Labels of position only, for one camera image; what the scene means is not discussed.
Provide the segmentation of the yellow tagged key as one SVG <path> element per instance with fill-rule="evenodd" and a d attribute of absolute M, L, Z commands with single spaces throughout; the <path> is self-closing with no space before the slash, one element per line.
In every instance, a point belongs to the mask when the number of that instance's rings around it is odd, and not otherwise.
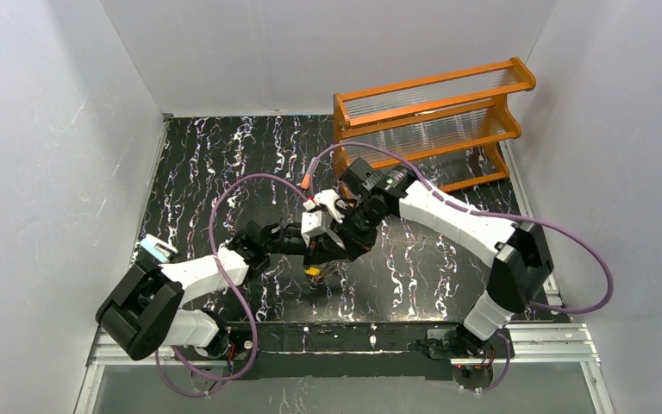
<path fill-rule="evenodd" d="M 322 270 L 317 267 L 307 267 L 304 269 L 304 274 L 305 276 L 316 283 L 318 280 L 322 278 Z"/>

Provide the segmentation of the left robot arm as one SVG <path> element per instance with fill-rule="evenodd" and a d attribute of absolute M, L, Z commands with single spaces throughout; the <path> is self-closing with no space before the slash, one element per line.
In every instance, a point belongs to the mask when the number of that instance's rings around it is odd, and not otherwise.
<path fill-rule="evenodd" d="M 306 266 L 342 260 L 340 232 L 294 222 L 251 221 L 215 255 L 181 263 L 138 259 L 98 307 L 97 324 L 134 361 L 161 346 L 192 346 L 223 355 L 226 325 L 206 310 L 185 304 L 214 291 L 240 286 L 263 273 L 273 254 L 299 255 Z"/>

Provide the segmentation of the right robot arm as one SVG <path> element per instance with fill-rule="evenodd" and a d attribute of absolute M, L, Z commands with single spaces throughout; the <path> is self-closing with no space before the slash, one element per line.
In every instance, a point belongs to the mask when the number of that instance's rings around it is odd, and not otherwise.
<path fill-rule="evenodd" d="M 485 216 L 405 166 L 381 172 L 356 159 L 340 182 L 358 199 L 344 219 L 352 229 L 367 229 L 388 215 L 398 216 L 456 242 L 490 268 L 484 292 L 457 328 L 461 341 L 487 342 L 528 307 L 554 269 L 539 224 Z"/>

